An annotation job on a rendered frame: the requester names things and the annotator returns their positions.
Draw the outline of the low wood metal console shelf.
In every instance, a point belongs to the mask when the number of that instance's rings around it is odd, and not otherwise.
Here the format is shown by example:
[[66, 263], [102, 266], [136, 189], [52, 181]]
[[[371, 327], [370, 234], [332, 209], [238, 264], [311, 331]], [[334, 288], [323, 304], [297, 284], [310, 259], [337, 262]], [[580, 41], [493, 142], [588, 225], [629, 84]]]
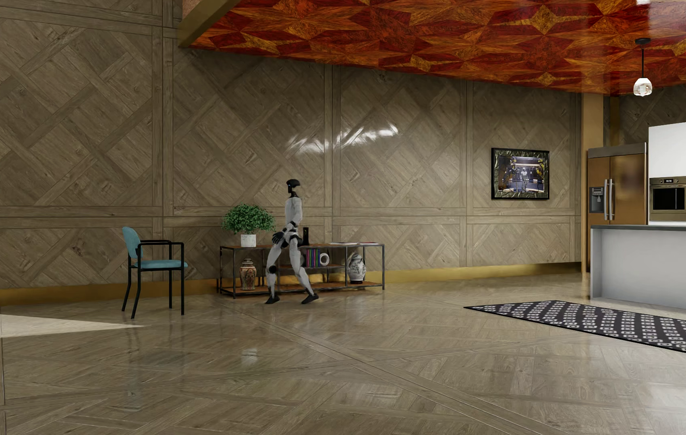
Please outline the low wood metal console shelf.
[[[385, 262], [385, 245], [380, 243], [343, 243], [343, 244], [310, 244], [299, 247], [301, 256], [303, 257], [303, 267], [310, 269], [312, 271], [323, 272], [322, 282], [313, 282], [311, 286], [315, 293], [319, 291], [336, 291], [336, 290], [359, 290], [364, 288], [380, 287], [383, 291], [385, 290], [385, 270], [381, 271], [381, 282], [371, 282], [367, 281], [365, 276], [361, 280], [352, 281], [352, 275], [348, 272], [348, 262], [349, 257], [354, 253], [361, 251], [361, 258], [363, 261], [366, 259], [366, 249], [380, 248], [381, 249], [381, 261]], [[258, 245], [254, 248], [244, 248], [241, 246], [234, 245], [222, 245], [220, 247], [220, 261], [219, 261], [219, 277], [216, 279], [216, 291], [218, 293], [224, 293], [231, 295], [233, 298], [236, 296], [260, 296], [269, 295], [269, 289], [266, 285], [265, 277], [265, 263], [267, 253], [271, 249], [269, 244]], [[344, 264], [337, 264], [329, 262], [326, 265], [321, 265], [318, 257], [321, 254], [328, 254], [331, 250], [344, 250], [346, 260]], [[232, 277], [227, 278], [224, 276], [223, 272], [223, 262], [224, 262], [224, 251], [232, 252]], [[255, 284], [253, 290], [242, 290], [241, 289], [241, 272], [240, 264], [236, 264], [236, 254], [237, 252], [251, 252], [259, 251], [261, 253], [259, 264], [257, 265], [257, 274], [255, 276]]]

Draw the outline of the white humanoid robot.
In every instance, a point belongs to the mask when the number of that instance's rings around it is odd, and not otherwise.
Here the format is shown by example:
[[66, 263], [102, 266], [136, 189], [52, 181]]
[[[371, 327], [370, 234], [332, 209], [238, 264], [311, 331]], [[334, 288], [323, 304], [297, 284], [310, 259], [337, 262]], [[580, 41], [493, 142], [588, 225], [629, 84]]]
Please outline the white humanoid robot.
[[307, 297], [302, 301], [302, 304], [307, 304], [319, 299], [310, 285], [309, 277], [302, 266], [301, 255], [299, 252], [299, 242], [302, 241], [298, 234], [299, 223], [303, 218], [302, 199], [295, 192], [295, 188], [300, 186], [299, 180], [291, 179], [286, 182], [288, 193], [290, 196], [286, 200], [285, 215], [286, 224], [281, 231], [272, 235], [272, 247], [267, 257], [266, 265], [266, 279], [269, 290], [269, 298], [265, 304], [273, 304], [280, 300], [276, 294], [276, 281], [278, 266], [277, 261], [284, 248], [289, 248], [290, 262], [299, 284], [307, 292]]

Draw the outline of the white blue ceramic vase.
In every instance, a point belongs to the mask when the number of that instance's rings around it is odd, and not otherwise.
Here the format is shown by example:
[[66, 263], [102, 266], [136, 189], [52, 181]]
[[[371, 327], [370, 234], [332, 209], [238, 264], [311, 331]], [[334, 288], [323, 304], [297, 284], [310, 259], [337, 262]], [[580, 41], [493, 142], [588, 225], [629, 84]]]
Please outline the white blue ceramic vase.
[[348, 258], [347, 273], [350, 284], [363, 284], [367, 267], [365, 258], [358, 252], [352, 253]]

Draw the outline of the green potted plant white pot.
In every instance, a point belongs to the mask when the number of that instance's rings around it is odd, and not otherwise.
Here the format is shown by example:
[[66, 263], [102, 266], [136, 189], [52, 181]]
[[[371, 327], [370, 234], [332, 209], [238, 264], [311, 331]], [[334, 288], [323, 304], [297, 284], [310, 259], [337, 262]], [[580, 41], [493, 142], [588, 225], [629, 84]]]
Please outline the green potted plant white pot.
[[240, 203], [223, 216], [222, 228], [233, 234], [241, 234], [242, 248], [255, 248], [257, 233], [272, 232], [276, 228], [276, 221], [263, 207]]

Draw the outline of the teal black-framed office chair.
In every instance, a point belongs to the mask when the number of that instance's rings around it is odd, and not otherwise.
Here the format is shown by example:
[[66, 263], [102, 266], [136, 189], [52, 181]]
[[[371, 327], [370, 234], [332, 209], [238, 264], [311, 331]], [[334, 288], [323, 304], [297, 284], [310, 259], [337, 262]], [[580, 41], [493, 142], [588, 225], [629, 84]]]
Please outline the teal black-framed office chair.
[[[141, 240], [138, 233], [130, 227], [122, 227], [122, 235], [128, 252], [128, 282], [126, 286], [124, 301], [122, 304], [122, 311], [125, 311], [128, 302], [128, 296], [133, 284], [132, 270], [136, 271], [137, 284], [135, 293], [135, 302], [132, 309], [131, 318], [135, 318], [135, 313], [138, 307], [139, 298], [142, 291], [142, 281], [141, 275], [144, 272], [169, 272], [168, 278], [168, 297], [169, 297], [169, 307], [173, 307], [172, 293], [173, 293], [173, 274], [174, 271], [180, 271], [180, 304], [181, 315], [184, 315], [184, 282], [185, 282], [185, 269], [188, 264], [184, 261], [184, 243], [183, 242], [171, 242], [170, 240]], [[147, 247], [153, 246], [166, 246], [168, 248], [168, 259], [147, 259], [144, 260], [143, 250]]]

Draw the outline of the bronze steel refrigerator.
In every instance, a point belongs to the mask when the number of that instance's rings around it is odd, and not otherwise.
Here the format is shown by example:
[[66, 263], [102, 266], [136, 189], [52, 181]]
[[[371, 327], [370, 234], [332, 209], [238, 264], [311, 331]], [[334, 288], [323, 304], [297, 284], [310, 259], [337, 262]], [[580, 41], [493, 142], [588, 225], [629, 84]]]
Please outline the bronze steel refrigerator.
[[585, 169], [583, 268], [589, 272], [593, 225], [647, 223], [646, 143], [588, 149]]

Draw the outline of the black white patterned rug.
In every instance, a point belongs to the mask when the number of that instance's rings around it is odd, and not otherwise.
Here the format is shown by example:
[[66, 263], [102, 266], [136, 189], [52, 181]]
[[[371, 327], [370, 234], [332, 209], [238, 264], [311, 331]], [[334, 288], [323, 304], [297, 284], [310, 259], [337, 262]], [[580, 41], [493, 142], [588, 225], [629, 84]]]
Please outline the black white patterned rug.
[[561, 300], [471, 306], [471, 310], [686, 352], [686, 320]]

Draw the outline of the white kitchen island counter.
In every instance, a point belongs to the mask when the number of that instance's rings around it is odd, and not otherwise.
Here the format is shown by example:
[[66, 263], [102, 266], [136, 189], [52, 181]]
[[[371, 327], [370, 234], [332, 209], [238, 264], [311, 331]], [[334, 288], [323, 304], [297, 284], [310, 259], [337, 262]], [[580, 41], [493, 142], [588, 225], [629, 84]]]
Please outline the white kitchen island counter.
[[686, 226], [590, 229], [590, 297], [686, 310]]

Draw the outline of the white glass pendant lamp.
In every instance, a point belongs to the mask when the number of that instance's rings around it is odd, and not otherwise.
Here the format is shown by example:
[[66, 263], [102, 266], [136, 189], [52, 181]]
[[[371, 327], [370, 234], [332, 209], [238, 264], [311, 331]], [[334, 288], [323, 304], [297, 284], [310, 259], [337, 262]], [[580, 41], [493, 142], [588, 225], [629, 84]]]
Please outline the white glass pendant lamp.
[[640, 78], [634, 83], [634, 95], [647, 96], [652, 93], [653, 85], [645, 74], [645, 46], [651, 41], [648, 37], [640, 37], [635, 43], [640, 47]]

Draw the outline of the framed dark wall picture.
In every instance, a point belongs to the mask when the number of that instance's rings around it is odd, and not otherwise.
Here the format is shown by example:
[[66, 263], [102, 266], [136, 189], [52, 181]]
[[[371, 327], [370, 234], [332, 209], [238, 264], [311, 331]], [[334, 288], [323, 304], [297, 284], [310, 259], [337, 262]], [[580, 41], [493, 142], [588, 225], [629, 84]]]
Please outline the framed dark wall picture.
[[549, 151], [491, 149], [492, 200], [548, 200]]

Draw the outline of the built-in bronze wall oven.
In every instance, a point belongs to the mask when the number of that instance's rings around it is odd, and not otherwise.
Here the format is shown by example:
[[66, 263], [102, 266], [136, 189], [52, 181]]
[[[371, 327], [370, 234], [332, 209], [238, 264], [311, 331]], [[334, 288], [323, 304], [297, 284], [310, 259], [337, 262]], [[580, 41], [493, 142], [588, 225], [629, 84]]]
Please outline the built-in bronze wall oven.
[[649, 179], [649, 224], [686, 225], [686, 176]]

